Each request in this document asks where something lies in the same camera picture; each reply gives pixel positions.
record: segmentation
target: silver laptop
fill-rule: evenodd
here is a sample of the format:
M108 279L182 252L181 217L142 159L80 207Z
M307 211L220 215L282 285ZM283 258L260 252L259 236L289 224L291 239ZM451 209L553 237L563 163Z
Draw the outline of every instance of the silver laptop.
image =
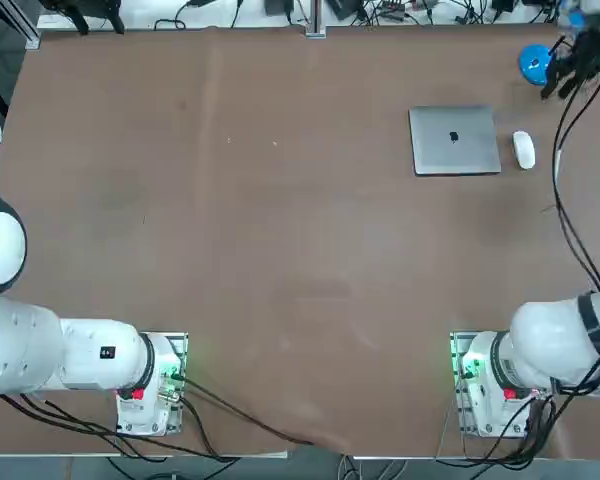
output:
M415 107L409 123L417 175L500 173L490 107Z

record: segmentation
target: blue clamp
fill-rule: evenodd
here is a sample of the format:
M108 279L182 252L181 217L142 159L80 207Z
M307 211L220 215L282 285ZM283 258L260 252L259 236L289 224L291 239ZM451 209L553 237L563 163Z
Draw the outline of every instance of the blue clamp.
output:
M520 73L532 85L547 84L547 68L551 62L549 47L544 45L528 45L522 49L518 57Z

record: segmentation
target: table surface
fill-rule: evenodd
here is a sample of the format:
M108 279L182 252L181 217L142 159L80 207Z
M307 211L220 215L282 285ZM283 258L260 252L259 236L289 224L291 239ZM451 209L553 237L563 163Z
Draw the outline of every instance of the table surface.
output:
M453 389L449 332L507 328L525 301L588 288L550 208L563 103L542 103L516 67L521 47L556 35L45 35L0 152L0 195L29 233L10 296L187 331L192 378L319 445L433 456ZM492 105L502 173L416 178L407 111L427 104ZM532 171L515 163L517 129L534 139ZM600 97L562 165L600 264ZM111 394L54 398L114 424ZM289 447L196 402L222 452ZM197 437L187 421L170 441ZM600 458L600 400L575 401L552 442L548 456ZM108 451L0 402L0 453ZM455 415L442 454L462 455Z

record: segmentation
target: white mouse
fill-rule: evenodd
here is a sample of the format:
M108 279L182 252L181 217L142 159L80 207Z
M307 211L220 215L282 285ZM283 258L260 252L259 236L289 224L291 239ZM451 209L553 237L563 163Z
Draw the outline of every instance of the white mouse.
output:
M529 170L536 164L536 150L533 148L531 135L519 130L513 134L513 150L520 168Z

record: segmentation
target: black sticker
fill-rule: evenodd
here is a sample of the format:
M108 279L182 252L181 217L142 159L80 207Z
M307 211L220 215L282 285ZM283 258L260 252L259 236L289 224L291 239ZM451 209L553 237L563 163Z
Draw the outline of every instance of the black sticker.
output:
M116 347L100 347L100 358L115 358Z

